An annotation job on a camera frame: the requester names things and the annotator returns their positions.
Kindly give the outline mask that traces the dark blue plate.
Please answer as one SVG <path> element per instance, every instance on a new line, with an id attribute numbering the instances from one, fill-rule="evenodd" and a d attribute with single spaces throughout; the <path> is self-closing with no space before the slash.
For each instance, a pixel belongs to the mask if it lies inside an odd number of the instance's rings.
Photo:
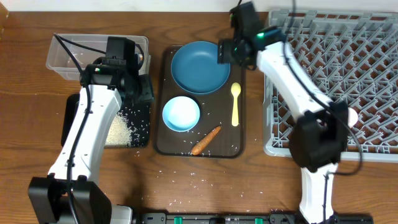
<path id="1" fill-rule="evenodd" d="M 218 63 L 218 46 L 211 42 L 190 42 L 172 57 L 171 72 L 176 84 L 185 91 L 207 95 L 228 80 L 231 65 Z"/>

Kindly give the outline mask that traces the pink cup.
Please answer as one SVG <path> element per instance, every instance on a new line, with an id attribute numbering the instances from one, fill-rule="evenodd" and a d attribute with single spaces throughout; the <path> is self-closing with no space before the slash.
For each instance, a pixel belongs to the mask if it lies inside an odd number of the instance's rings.
<path id="1" fill-rule="evenodd" d="M 358 113 L 353 108 L 348 108 L 348 126 L 352 128 L 358 122 Z"/>

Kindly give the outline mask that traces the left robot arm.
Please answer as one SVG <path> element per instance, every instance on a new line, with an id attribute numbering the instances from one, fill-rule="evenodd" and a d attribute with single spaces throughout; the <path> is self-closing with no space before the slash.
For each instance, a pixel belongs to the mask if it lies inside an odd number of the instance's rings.
<path id="1" fill-rule="evenodd" d="M 80 99 L 63 149 L 46 177 L 33 177 L 28 196 L 39 223 L 138 223 L 127 205 L 113 205 L 98 187 L 106 138 L 123 104 L 154 97 L 148 74 L 89 64 L 80 73 Z"/>

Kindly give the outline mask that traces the white rice pile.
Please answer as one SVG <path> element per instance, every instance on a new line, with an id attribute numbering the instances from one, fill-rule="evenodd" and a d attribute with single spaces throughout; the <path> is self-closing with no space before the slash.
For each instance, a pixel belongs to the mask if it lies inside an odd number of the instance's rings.
<path id="1" fill-rule="evenodd" d="M 106 147 L 145 147 L 150 138 L 150 103 L 118 111 L 106 138 Z"/>

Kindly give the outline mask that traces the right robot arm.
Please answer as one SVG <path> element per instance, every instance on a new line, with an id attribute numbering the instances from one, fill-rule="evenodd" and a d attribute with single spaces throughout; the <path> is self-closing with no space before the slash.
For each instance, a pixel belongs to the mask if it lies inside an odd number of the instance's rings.
<path id="1" fill-rule="evenodd" d="M 276 27 L 219 40 L 218 63 L 257 67 L 277 88 L 295 123 L 289 151 L 302 173 L 300 213 L 307 223 L 328 223 L 333 176 L 348 140 L 346 103 L 318 89 Z"/>

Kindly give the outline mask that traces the light blue bowl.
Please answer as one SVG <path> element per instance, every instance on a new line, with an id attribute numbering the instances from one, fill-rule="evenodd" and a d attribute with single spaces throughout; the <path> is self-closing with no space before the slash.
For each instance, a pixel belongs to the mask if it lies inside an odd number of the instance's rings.
<path id="1" fill-rule="evenodd" d="M 176 96 L 166 102 L 162 110 L 166 127 L 176 132 L 187 132 L 200 119 L 200 108 L 195 100 L 187 96 Z"/>

